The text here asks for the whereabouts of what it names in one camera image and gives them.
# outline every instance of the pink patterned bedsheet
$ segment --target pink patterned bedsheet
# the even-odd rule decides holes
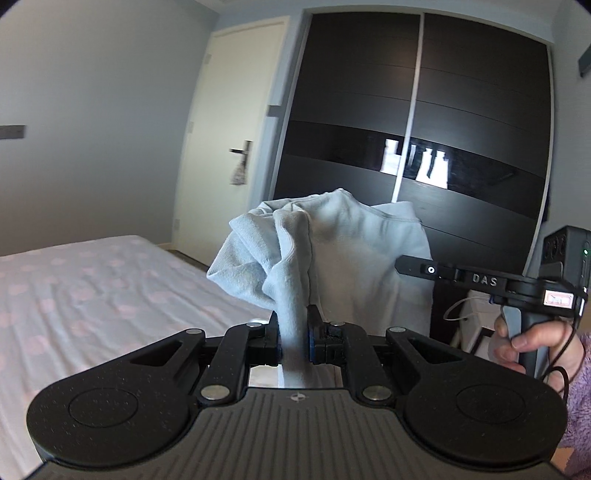
[[[269,312],[138,236],[0,257],[0,478],[40,464],[28,404],[61,378],[189,327],[208,336]]]

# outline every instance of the floor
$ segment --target floor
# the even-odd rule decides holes
[[[168,251],[170,253],[172,253],[175,257],[178,257],[181,260],[187,262],[189,265],[192,265],[194,267],[197,267],[199,270],[202,270],[204,272],[206,272],[207,270],[209,270],[209,267],[207,265],[202,264],[201,262],[198,262],[194,258],[188,257],[187,255],[179,252],[178,250],[168,250]]]

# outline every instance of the white wall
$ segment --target white wall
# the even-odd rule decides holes
[[[20,0],[0,19],[0,255],[171,238],[187,116],[217,14],[194,0]]]
[[[591,44],[591,15],[566,0],[554,23],[556,122],[550,176],[550,210],[530,266],[537,275],[544,237],[564,225],[591,229],[591,75],[577,61]]]

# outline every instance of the hoodie sleeve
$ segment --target hoodie sleeve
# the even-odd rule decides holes
[[[591,335],[580,336],[585,356],[569,389],[569,421],[560,442],[574,449],[565,473],[576,480],[591,480]]]

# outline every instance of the black wardrobe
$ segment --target black wardrobe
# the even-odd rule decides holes
[[[387,203],[403,169],[398,200],[414,204],[435,260],[521,274],[544,207],[547,47],[443,15],[425,14],[422,42],[419,30],[419,15],[314,15],[274,197],[341,187]],[[440,308],[461,296],[438,291]]]

